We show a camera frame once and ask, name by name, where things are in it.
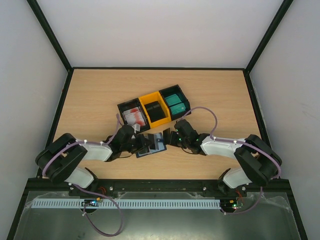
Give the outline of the dark blue card holder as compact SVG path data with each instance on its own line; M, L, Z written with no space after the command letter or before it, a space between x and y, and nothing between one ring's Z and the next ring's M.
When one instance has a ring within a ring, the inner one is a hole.
M144 136L147 140L149 140L150 144L146 148L135 154L137 158L164 152L167 150L162 133L148 133Z

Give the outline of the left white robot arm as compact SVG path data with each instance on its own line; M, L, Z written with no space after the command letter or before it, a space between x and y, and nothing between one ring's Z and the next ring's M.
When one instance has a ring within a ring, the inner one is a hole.
M134 127L125 124L101 142L78 140L65 133L40 152L35 163L41 169L42 176L53 184L66 182L86 189L97 177L91 170L79 167L81 161L112 162L123 152L135 155L149 147L155 147L153 137L137 134Z

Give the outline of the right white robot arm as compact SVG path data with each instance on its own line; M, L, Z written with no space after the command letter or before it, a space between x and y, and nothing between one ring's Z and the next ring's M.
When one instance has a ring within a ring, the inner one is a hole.
M185 119L177 121L174 127L175 130L163 131L164 144L188 149L193 155L237 160L240 167L228 168L218 179L218 191L224 196L251 183L265 187L281 175L281 158L257 135L232 139L197 133Z

